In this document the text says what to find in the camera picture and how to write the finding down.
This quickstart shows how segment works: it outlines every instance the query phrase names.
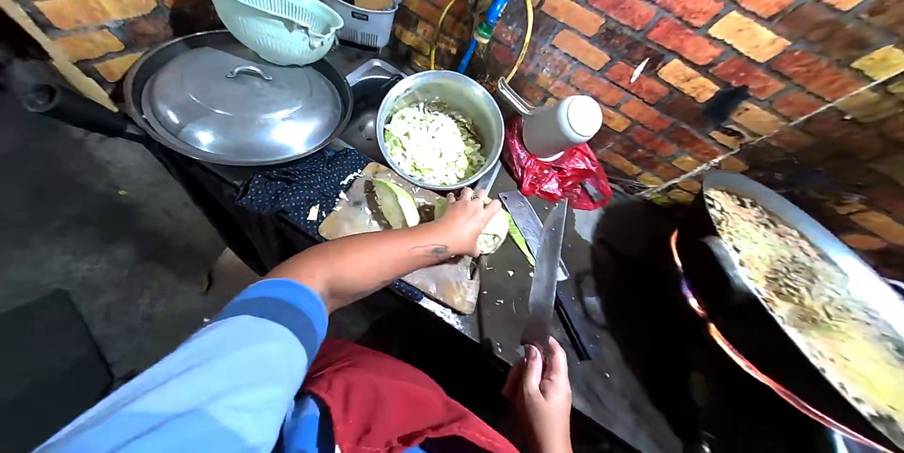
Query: blue pipe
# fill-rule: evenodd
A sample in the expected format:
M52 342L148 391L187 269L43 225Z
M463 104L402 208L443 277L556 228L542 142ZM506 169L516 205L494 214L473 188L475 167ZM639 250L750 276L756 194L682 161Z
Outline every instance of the blue pipe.
M464 74L465 68L468 67L468 64L471 62L471 56L474 55L474 49L477 48L477 39L473 36L471 37L471 43L468 43L468 50L465 51L465 55L461 58L461 62L458 63L458 73Z
M474 55L474 50L477 48L477 43L487 43L490 41L492 30L495 28L496 22L499 21L499 16L502 15L506 3L508 3L508 0L492 0L484 19L477 24L477 29L471 36L471 42L468 43L468 50L465 51L465 55L462 56L461 62L458 63L458 68L456 69L458 73L465 73L465 69L468 68L471 57Z

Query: stainless steel lid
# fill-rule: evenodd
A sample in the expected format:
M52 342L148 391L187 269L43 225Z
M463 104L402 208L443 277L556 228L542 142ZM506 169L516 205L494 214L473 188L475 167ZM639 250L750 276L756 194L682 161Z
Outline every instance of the stainless steel lid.
M278 162L322 145L343 120L335 86L311 66L200 47L145 84L147 123L187 154L220 163Z

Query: plastic basket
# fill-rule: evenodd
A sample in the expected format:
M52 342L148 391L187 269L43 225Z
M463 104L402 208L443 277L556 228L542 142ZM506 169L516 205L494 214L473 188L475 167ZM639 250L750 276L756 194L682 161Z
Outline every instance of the plastic basket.
M236 40L277 65L307 65L335 42L343 19L320 0L213 0Z
M379 49L389 43L392 20L401 0L393 0L392 8L386 9L361 8L343 0L326 0L326 4L345 22L339 31L341 40Z

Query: person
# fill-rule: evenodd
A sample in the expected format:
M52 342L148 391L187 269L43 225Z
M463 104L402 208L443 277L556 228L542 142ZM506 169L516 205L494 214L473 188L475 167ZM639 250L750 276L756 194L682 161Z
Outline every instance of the person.
M296 254L37 451L515 451L423 372L324 340L329 313L415 269L476 256L477 237L501 208L485 197L466 188L458 200L449 194L435 221ZM526 346L503 395L531 449L571 453L571 387L559 343L550 339L546 353Z

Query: wooden cutting board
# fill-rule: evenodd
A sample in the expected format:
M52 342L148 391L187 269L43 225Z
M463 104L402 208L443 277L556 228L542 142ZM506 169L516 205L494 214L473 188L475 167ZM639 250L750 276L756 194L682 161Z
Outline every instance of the wooden cutting board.
M418 205L420 221L433 220L439 195L405 181L389 167L379 163L368 163L345 192L345 198L336 204L320 224L318 231L325 239L342 238L362 232L374 232L390 228L377 206L373 194L373 178L392 181L406 192L411 193ZM480 271L477 261L470 257L456 257L443 264L425 267L401 277L409 285L420 289L460 314L471 314L477 305L480 291Z

